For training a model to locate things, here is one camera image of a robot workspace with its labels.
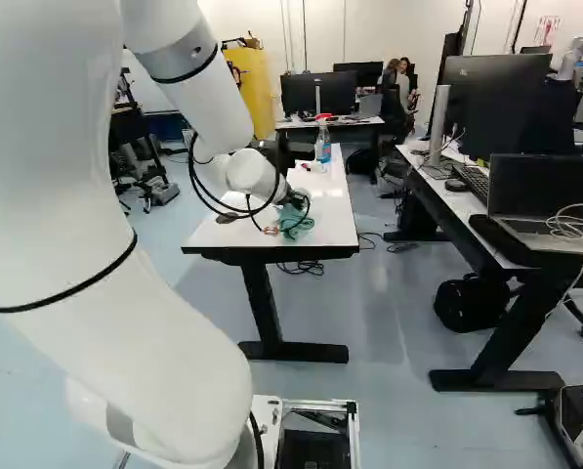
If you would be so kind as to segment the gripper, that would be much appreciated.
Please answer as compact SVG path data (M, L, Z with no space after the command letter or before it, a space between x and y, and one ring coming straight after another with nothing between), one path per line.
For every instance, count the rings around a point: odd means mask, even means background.
M284 207L296 211L304 211L296 222L298 229L310 229L312 227L312 218L310 216L311 196L304 191L288 189L284 197ZM279 224L265 226L262 228L264 235L280 235L281 229Z

